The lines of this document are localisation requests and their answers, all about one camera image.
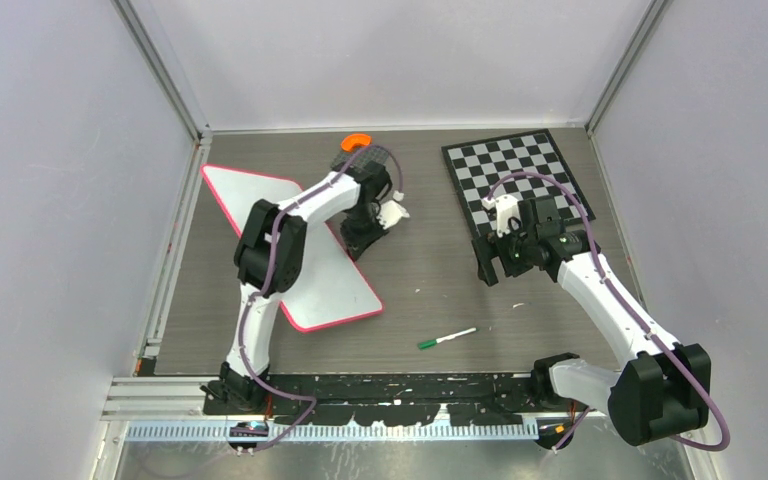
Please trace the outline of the green whiteboard marker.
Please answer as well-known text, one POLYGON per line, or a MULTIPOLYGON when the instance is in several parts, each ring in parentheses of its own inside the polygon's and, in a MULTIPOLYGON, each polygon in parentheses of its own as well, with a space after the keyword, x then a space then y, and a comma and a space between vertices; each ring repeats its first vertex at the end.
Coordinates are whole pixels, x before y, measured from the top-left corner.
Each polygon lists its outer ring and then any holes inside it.
POLYGON ((477 333, 478 331, 479 329, 477 327, 471 327, 468 329, 461 330, 459 332, 451 333, 451 334, 437 337, 434 339, 424 340, 417 344, 417 348, 419 350, 427 350, 436 345, 439 345, 440 343, 448 342, 466 335, 471 335, 471 334, 477 333))

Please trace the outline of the whiteboard with pink frame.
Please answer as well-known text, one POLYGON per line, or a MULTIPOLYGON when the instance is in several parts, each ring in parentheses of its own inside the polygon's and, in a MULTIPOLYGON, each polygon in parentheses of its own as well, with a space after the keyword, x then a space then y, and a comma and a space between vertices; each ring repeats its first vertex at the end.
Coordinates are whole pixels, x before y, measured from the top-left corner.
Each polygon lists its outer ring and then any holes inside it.
MULTIPOLYGON (((237 234, 260 199, 273 203, 302 192, 296 181, 217 165, 202 175, 237 234)), ((307 235, 300 277, 284 295, 281 307, 290 324, 303 333, 378 315, 382 300, 327 225, 307 235)))

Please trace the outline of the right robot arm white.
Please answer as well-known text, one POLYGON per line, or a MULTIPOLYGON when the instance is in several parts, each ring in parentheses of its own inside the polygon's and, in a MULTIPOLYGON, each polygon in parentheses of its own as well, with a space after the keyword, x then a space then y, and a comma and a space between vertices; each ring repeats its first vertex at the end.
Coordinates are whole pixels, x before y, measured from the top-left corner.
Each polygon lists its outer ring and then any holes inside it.
POLYGON ((501 195, 481 205, 495 227, 472 241, 479 279, 497 284, 495 260, 507 277, 532 269, 547 273, 583 308, 621 366, 607 370, 570 352, 539 359, 530 385, 537 406, 551 411, 570 400, 591 407, 632 446, 707 425, 709 355, 660 330, 615 279, 587 230, 568 229, 551 197, 501 195))

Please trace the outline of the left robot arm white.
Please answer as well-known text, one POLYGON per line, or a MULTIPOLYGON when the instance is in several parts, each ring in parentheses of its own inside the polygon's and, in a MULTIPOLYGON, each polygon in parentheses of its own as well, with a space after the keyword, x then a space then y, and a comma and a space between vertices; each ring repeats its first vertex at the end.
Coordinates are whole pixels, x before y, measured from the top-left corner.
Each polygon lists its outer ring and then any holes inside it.
POLYGON ((308 189, 218 165, 201 173, 238 235, 240 288, 235 336, 217 379, 204 388, 205 411, 253 414, 278 391, 267 382, 277 315, 309 333, 382 313, 356 262, 409 214, 402 186, 376 163, 339 164, 308 189))

